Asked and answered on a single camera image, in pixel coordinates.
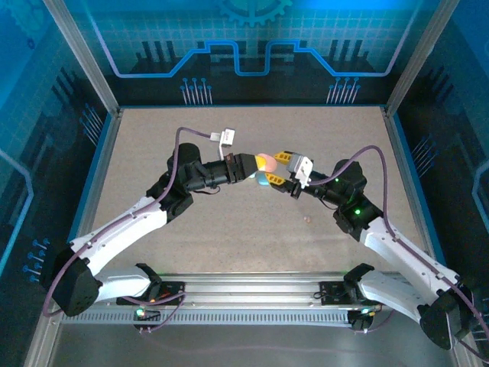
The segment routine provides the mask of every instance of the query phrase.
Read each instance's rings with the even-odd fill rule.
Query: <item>beige table surface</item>
[[[424,249],[378,107],[126,109],[94,228],[136,203],[167,170],[180,126],[208,133],[235,128],[235,143],[226,151],[297,151],[312,158],[315,170],[325,174],[365,145],[380,146],[388,165],[390,220]],[[188,133],[182,134],[182,141],[198,144],[203,162],[217,159],[216,144]],[[365,193],[381,206],[380,159],[368,152],[359,161],[368,179]],[[215,196],[193,197],[194,204],[181,217],[146,235],[108,267],[146,262],[159,272],[347,271],[366,262],[392,270],[380,256],[342,233],[332,212],[310,196],[294,200],[248,179],[223,186]]]

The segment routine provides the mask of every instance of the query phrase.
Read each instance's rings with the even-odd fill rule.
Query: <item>enclosure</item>
[[[2,365],[481,365],[461,346],[439,349],[400,314],[364,336],[292,318],[225,321],[254,308],[267,320],[273,312],[300,320],[321,306],[302,287],[362,262],[397,276],[318,200],[294,200],[257,178],[194,195],[182,218],[108,264],[148,263],[195,289],[152,338],[124,322],[40,316],[39,274],[51,242],[69,243],[145,195],[167,171],[180,126],[209,134],[229,127],[235,143],[225,152],[296,151],[325,174],[379,146],[390,220],[436,261],[475,279],[487,321],[483,0],[0,0],[0,19]],[[218,158],[205,139],[182,139],[199,146],[203,161]],[[367,153],[359,162],[365,194],[380,206],[380,160]],[[221,301],[232,292],[222,289],[234,290],[223,282],[242,292],[239,305]],[[221,290],[200,300],[208,286]],[[189,322],[195,315],[206,316]],[[489,356],[479,326],[466,340]]]

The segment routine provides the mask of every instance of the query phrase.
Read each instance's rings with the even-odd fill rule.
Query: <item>glass panel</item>
[[[121,105],[385,103],[438,0],[68,6]]]
[[[476,277],[489,302],[488,100],[489,8],[482,0],[466,0],[399,117],[446,262],[464,277]],[[477,338],[482,336],[479,330]]]
[[[22,365],[106,111],[42,2],[0,2],[0,36],[0,356]]]

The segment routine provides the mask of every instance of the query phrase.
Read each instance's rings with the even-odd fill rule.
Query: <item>gear graphic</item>
[[[285,14],[285,7],[291,6],[291,0],[217,0],[221,15],[227,15],[229,21],[239,25],[257,23],[265,25],[266,21],[275,21],[278,15]]]
[[[33,38],[44,24],[41,0],[0,0],[0,9],[8,9],[17,26],[29,38]]]

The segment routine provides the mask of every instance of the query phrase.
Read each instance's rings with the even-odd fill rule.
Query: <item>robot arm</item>
[[[139,238],[182,214],[193,203],[193,191],[216,188],[220,184],[236,184],[266,164],[264,158],[251,154],[228,154],[224,160],[203,164],[199,149],[193,144],[183,143],[179,146],[173,185],[159,203],[148,206],[155,203],[168,186],[174,161],[174,157],[170,157],[168,172],[133,207],[112,222],[74,239],[69,246],[64,242],[52,242],[40,275],[40,283],[46,290],[50,289],[55,277],[74,254],[88,245],[66,269],[53,292],[53,299],[67,316],[82,313],[94,302],[108,298],[144,296],[152,299],[152,294],[159,291],[159,277],[148,266],[138,264],[127,271],[101,270]]]
[[[474,315],[445,280],[475,303],[473,284],[461,282],[456,272],[430,258],[390,223],[387,228],[383,211],[363,194],[367,180],[358,162],[343,167],[347,160],[339,161],[335,179],[326,180],[326,175],[313,171],[308,157],[284,151],[275,158],[287,165],[291,175],[286,180],[266,174],[274,189],[296,199],[304,192],[336,205],[333,216],[339,228],[382,256],[409,282],[396,281],[362,264],[346,274],[346,284],[358,287],[366,299],[386,304],[419,323],[443,349],[451,349],[470,331]],[[309,185],[322,181],[328,182]]]

